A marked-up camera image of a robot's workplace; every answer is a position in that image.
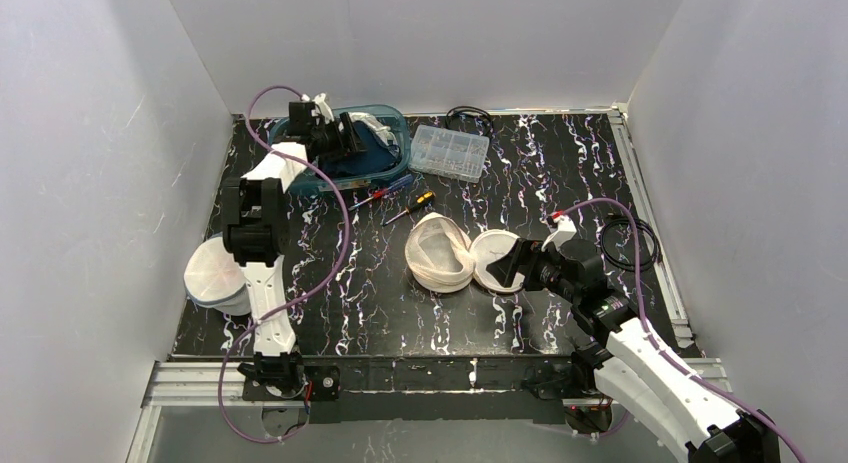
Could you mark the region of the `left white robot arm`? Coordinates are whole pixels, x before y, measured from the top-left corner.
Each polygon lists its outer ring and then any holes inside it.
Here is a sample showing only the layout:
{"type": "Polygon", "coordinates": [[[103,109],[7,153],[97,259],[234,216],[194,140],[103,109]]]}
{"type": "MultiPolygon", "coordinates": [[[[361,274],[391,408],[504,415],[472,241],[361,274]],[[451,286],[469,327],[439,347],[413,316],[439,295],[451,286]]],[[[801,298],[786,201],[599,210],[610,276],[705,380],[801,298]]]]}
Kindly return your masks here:
{"type": "Polygon", "coordinates": [[[336,113],[322,94],[291,102],[286,131],[289,140],[271,144],[249,128],[267,154],[221,188],[223,245],[243,275],[254,322],[253,351],[259,358],[294,354],[297,337],[288,311],[315,293],[309,290],[288,300],[283,282],[290,187],[308,171],[342,202],[342,188],[332,172],[340,162],[365,155],[371,141],[385,137],[371,114],[336,113]]]}

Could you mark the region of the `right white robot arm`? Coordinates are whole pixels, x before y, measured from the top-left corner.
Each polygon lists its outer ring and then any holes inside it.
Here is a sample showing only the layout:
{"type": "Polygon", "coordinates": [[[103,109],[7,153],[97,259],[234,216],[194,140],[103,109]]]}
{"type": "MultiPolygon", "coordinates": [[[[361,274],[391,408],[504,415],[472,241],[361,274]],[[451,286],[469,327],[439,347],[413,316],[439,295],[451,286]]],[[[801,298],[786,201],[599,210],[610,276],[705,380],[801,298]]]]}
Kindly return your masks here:
{"type": "Polygon", "coordinates": [[[486,269],[502,286],[547,290],[569,302],[574,320],[593,339],[572,353],[580,377],[620,403],[678,461],[779,461],[770,419],[706,388],[692,367],[669,352],[636,305],[609,283],[593,243],[519,238],[486,269]]]}

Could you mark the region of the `dark blue lace bra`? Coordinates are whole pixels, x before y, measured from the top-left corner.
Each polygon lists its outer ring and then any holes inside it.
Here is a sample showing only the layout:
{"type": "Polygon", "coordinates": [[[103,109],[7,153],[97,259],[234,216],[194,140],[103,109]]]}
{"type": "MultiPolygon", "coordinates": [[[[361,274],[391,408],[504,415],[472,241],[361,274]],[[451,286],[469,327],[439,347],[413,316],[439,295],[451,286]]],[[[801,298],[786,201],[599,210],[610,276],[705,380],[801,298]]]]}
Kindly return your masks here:
{"type": "Polygon", "coordinates": [[[395,167],[401,158],[398,139],[397,150],[390,152],[380,145],[381,141],[364,123],[354,124],[357,133],[367,146],[367,152],[350,159],[320,160],[318,168],[330,178],[346,178],[379,173],[395,167]]]}

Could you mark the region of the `teal plastic bin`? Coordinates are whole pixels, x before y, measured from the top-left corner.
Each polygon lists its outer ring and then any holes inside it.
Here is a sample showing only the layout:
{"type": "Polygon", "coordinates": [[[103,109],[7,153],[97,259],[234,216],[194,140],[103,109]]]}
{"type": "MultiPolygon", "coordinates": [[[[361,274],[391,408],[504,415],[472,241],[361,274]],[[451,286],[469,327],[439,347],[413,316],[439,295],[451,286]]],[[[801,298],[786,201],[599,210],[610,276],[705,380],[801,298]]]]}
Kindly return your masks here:
{"type": "Polygon", "coordinates": [[[411,136],[404,116],[384,104],[341,107],[333,110],[336,117],[365,115],[355,121],[353,129],[366,151],[335,162],[316,165],[330,177],[341,191],[365,188],[391,182],[407,169],[411,157],[411,136]]]}

